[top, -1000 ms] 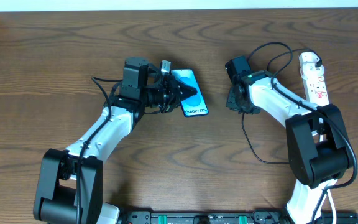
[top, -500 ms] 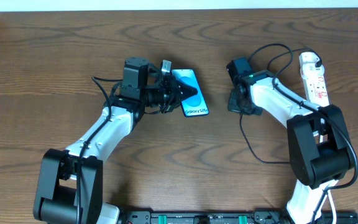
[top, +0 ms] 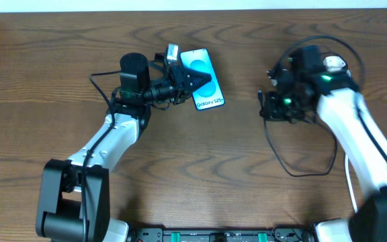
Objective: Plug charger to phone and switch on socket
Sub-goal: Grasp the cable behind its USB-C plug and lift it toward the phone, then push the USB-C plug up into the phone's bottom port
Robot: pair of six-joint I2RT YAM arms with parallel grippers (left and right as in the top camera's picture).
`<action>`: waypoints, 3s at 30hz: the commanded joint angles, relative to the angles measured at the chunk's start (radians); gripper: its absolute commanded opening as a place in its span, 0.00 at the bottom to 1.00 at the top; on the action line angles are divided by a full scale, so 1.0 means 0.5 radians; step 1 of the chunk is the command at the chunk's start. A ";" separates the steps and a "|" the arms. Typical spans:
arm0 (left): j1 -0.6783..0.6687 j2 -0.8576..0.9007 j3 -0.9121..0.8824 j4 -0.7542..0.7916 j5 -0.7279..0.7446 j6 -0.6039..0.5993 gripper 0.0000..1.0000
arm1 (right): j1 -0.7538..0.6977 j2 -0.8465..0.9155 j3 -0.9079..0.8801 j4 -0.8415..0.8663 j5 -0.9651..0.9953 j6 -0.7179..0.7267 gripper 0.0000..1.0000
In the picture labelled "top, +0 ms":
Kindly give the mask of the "blue Galaxy smartphone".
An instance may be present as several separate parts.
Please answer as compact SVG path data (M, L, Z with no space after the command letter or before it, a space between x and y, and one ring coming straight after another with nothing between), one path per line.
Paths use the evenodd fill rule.
M185 51L180 54L183 66L192 74L195 91L192 99L197 111L223 106L225 99L220 88L209 52L205 49Z

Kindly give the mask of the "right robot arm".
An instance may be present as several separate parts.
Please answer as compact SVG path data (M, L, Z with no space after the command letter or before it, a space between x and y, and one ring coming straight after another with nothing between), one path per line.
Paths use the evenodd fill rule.
M264 121L320 118L345 153L365 202L349 218L312 225L303 241L387 241L387 139L372 118L346 60L305 46L285 54L290 64L268 71L275 91L259 93Z

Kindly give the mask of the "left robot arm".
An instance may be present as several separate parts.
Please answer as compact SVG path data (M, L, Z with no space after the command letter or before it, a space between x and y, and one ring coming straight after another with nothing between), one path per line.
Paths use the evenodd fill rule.
M182 104L212 77L179 64L166 50L154 60L132 52L101 128L68 159L51 159L42 173L36 234L51 241L130 241L129 226L110 216L110 172L146 129L152 108Z

